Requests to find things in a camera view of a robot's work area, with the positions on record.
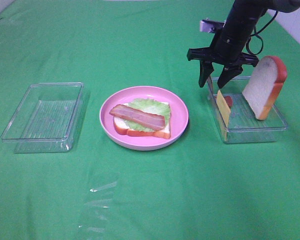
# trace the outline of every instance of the green lettuce leaf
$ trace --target green lettuce leaf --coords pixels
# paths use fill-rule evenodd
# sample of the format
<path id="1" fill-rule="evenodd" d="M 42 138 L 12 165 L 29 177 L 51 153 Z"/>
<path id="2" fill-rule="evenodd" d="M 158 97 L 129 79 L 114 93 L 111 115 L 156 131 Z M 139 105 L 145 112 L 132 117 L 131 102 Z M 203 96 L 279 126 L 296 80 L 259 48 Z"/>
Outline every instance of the green lettuce leaf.
<path id="1" fill-rule="evenodd" d="M 151 98 L 136 98 L 128 103 L 128 106 L 134 109 L 139 109 L 145 113 L 158 114 L 164 116 L 165 125 L 170 121 L 170 106 Z M 130 129 L 144 132 L 154 132 L 153 129 L 144 127 L 136 122 L 124 120 Z"/>

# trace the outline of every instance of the green cloth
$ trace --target green cloth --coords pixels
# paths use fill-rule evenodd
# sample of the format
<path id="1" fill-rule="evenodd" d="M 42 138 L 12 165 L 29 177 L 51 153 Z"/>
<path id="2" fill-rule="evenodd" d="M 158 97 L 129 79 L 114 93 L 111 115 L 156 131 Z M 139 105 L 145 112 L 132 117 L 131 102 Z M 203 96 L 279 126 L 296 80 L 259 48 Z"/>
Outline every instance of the green cloth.
<path id="1" fill-rule="evenodd" d="M 224 144 L 199 62 L 186 58 L 212 40 L 199 21 L 225 20 L 232 3 L 16 0 L 0 14 L 0 240 L 73 239 L 93 176 L 108 173 L 118 178 L 103 239 L 300 239 L 300 45 L 276 22 L 261 34 L 259 58 L 288 69 L 276 105 L 289 129 L 271 143 Z M 13 153 L 3 130 L 27 87 L 51 82 L 90 91 L 78 143 Z M 114 143 L 99 122 L 111 94 L 142 85 L 174 92 L 189 111 L 181 138 L 149 152 Z"/>

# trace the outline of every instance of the white bread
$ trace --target white bread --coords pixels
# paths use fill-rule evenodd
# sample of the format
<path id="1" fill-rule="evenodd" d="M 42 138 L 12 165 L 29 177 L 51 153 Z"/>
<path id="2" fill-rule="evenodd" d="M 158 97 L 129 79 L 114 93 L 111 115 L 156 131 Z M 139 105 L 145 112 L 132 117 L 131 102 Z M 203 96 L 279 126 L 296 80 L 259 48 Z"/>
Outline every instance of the white bread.
<path id="1" fill-rule="evenodd" d="M 169 139 L 171 137 L 170 132 L 170 123 L 168 122 L 164 129 L 158 131 L 138 131 L 134 129 L 130 129 L 129 126 L 126 124 L 125 120 L 120 117 L 114 116 L 113 117 L 113 126 L 115 131 L 120 135 L 128 135 L 131 137 L 157 137 L 163 139 Z"/>
<path id="2" fill-rule="evenodd" d="M 256 119 L 267 118 L 287 75 L 286 65 L 277 56 L 265 56 L 258 62 L 242 91 Z"/>

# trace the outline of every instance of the clear plastic container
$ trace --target clear plastic container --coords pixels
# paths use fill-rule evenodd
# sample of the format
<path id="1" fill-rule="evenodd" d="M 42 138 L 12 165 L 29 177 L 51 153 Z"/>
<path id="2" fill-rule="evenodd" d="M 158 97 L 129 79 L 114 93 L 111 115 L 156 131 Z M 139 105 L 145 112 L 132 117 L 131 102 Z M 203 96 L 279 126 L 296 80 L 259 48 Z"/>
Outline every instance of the clear plastic container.
<path id="1" fill-rule="evenodd" d="M 81 82 L 39 83 L 27 89 L 2 133 L 15 153 L 69 151 L 79 136 L 87 97 Z"/>
<path id="2" fill-rule="evenodd" d="M 216 97 L 219 87 L 218 78 L 208 78 L 208 101 L 214 116 L 220 137 L 224 143 L 262 143 L 277 141 L 288 124 L 278 108 L 273 105 L 266 120 L 257 120 L 248 102 L 242 95 L 250 77 L 239 76 L 230 80 L 222 89 L 222 95 L 230 96 L 233 101 L 229 123 L 226 124 L 217 106 Z"/>

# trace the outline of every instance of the bacon strip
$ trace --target bacon strip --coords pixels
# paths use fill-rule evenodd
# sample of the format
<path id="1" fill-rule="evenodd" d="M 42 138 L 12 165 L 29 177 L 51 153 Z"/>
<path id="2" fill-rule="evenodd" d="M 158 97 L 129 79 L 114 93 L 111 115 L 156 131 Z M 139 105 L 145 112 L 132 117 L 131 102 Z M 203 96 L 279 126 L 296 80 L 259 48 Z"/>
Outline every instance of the bacon strip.
<path id="1" fill-rule="evenodd" d="M 164 129 L 166 126 L 165 117 L 158 114 L 144 112 L 123 104 L 114 106 L 110 114 L 115 117 L 119 117 L 125 120 L 133 121 L 146 128 L 153 129 L 155 131 Z"/>

